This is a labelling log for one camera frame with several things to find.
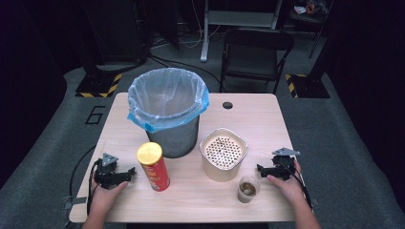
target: pringles can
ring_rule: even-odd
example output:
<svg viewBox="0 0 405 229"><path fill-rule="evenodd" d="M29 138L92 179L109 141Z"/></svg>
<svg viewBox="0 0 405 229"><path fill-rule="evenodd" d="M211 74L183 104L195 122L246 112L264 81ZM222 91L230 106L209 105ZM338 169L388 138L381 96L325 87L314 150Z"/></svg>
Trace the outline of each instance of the pringles can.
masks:
<svg viewBox="0 0 405 229"><path fill-rule="evenodd" d="M152 189L157 192L166 190L169 187L170 178L164 164L161 146L155 142L144 143L139 147L137 157Z"/></svg>

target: gray trash can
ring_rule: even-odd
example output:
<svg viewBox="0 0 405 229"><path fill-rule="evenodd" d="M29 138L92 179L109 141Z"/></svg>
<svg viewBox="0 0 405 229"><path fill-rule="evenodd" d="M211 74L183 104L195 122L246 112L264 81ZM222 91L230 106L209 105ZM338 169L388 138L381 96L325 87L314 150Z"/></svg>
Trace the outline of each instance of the gray trash can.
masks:
<svg viewBox="0 0 405 229"><path fill-rule="evenodd" d="M128 118L158 143L163 156L178 158L196 143L200 114L209 105L203 80L184 69L153 70L137 77L128 90Z"/></svg>

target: metal strainer basket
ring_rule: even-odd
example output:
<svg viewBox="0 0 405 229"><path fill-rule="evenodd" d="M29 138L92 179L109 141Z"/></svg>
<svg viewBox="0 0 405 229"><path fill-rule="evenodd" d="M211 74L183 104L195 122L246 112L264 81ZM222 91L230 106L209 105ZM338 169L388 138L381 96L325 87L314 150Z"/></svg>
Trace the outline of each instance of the metal strainer basket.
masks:
<svg viewBox="0 0 405 229"><path fill-rule="evenodd" d="M247 144L238 135L217 129L200 144L203 169L215 181L230 181L238 174L247 151Z"/></svg>

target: hole in table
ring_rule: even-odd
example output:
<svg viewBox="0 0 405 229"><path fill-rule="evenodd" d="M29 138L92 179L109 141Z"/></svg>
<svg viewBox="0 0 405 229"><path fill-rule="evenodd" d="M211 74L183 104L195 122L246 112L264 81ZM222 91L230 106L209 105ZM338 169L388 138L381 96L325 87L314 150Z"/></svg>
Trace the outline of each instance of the hole in table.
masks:
<svg viewBox="0 0 405 229"><path fill-rule="evenodd" d="M225 102L223 103L223 107L229 110L233 107L233 104L231 102Z"/></svg>

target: desk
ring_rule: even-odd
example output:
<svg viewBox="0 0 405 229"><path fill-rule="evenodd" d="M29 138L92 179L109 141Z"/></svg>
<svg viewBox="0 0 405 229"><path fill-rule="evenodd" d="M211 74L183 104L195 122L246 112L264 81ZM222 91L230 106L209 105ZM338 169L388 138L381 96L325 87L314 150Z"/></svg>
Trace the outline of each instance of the desk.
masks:
<svg viewBox="0 0 405 229"><path fill-rule="evenodd" d="M293 221L291 206L280 190L260 178L256 164L272 166L271 152L282 147L292 149L288 131L277 98L273 94L210 94L210 105L201 114L197 145L187 156L166 158L171 179L163 192L152 190L140 167L136 152L148 142L143 129L126 117L127 94L118 94L107 117L100 139L77 196L87 197L88 177L93 162L103 153L118 157L117 172L136 167L137 173L123 193L107 221L111 222L267 222ZM233 108L223 108L224 102ZM245 140L249 147L238 175L228 182L209 179L203 171L199 145L211 132L227 128ZM261 189L250 203L237 198L239 179L253 175L260 179ZM74 205L73 222L87 218L86 204Z"/></svg>
<svg viewBox="0 0 405 229"><path fill-rule="evenodd" d="M205 0L203 20L203 43L200 60L206 62L208 56L208 25L248 26L276 28L281 4L283 0L277 0L276 10L271 12L244 12L244 11L221 11L209 10L208 0Z"/></svg>

